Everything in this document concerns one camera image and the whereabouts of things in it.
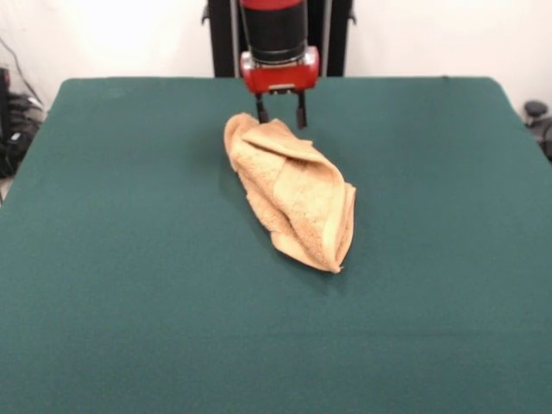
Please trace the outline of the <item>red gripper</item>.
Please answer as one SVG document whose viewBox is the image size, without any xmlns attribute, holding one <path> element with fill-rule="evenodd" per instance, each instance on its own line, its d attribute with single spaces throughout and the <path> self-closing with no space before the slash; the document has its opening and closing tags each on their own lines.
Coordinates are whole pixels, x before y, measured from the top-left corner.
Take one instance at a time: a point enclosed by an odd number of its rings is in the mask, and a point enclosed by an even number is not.
<svg viewBox="0 0 552 414">
<path fill-rule="evenodd" d="M 298 60 L 283 65 L 264 65 L 255 60 L 250 52 L 242 52 L 241 75 L 248 90 L 255 93 L 258 121 L 260 123 L 269 121 L 263 93 L 305 91 L 314 88 L 318 79 L 319 64 L 319 53 L 314 46 L 308 46 Z M 307 127 L 305 94 L 296 92 L 295 95 L 298 98 L 297 125 L 299 129 L 304 129 Z"/>
</svg>

